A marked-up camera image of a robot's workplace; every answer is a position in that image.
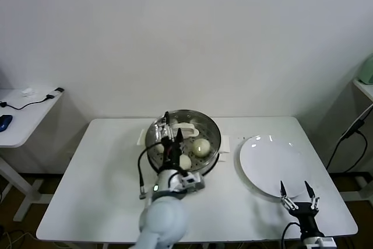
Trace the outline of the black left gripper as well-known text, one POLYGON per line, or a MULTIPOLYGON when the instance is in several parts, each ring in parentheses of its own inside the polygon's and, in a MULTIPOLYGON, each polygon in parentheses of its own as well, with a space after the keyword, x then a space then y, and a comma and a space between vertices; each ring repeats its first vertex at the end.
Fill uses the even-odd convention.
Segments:
POLYGON ((162 170, 180 170, 181 144, 184 141, 181 128, 173 141, 173 132, 170 126, 170 114, 166 111, 158 120, 160 142, 164 146, 162 170))

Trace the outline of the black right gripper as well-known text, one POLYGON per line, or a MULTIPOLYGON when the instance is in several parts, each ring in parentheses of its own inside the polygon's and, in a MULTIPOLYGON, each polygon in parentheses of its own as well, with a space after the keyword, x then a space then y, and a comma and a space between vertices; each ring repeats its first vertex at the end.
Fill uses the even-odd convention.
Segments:
POLYGON ((311 202, 294 203, 286 193, 283 182, 280 182, 281 204, 288 210, 289 214, 295 217, 300 224, 302 235, 318 235, 318 227, 315 216, 318 213, 319 197, 315 195, 314 189, 304 181, 305 187, 311 202))

